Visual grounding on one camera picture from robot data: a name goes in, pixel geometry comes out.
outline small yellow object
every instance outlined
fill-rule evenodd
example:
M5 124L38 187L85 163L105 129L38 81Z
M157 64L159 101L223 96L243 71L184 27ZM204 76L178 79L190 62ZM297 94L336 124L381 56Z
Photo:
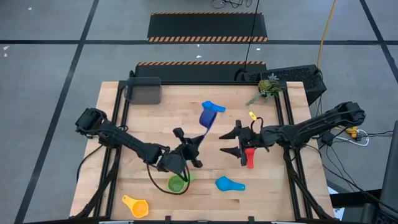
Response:
M122 201L130 208L132 215L136 218L142 218L149 213L149 206L146 200L136 200L125 195Z
M351 138L356 138L357 133L358 133L358 127L352 127L352 128L347 128L345 131L347 134L351 136Z
M256 117L256 115L254 115L253 112L250 111L249 115L250 115L250 117L251 117L253 120L257 120L257 117Z

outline black and orange striped mat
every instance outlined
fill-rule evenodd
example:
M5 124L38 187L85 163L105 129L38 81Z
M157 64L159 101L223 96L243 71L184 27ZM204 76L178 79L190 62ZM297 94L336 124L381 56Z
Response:
M162 82L233 82L241 77L236 72L244 67L244 61L219 62L140 62L136 66L137 77L159 77ZM265 62L248 61L248 72L265 71Z
M253 42L267 41L261 12L155 12L150 16L149 42Z

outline green plant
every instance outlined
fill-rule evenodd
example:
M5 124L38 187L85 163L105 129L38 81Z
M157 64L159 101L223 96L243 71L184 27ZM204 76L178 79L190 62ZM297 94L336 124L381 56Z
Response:
M257 101L260 96L264 97L264 102L266 103L272 96L278 96L278 92L282 91L283 88L278 82L278 78L272 73L268 76L267 80L261 80L258 84L259 91L254 95L254 97L246 103L246 106Z

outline hazard stripe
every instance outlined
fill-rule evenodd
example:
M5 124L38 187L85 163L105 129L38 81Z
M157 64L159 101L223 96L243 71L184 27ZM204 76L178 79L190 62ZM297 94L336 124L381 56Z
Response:
M266 42L267 37L239 37L239 36L224 36L224 37L148 37L148 42Z
M263 61L247 61L248 65L265 65ZM243 65L244 61L196 61L196 62L139 62L137 66L151 66L151 65Z
M255 14L255 12L153 12L151 15L194 15L194 14Z

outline orange measuring cup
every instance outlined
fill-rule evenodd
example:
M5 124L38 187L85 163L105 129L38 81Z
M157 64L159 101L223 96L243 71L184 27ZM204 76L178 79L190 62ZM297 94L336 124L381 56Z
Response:
M149 213L149 206L146 200L136 200L125 195L122 201L130 208L132 215L136 218L142 218Z

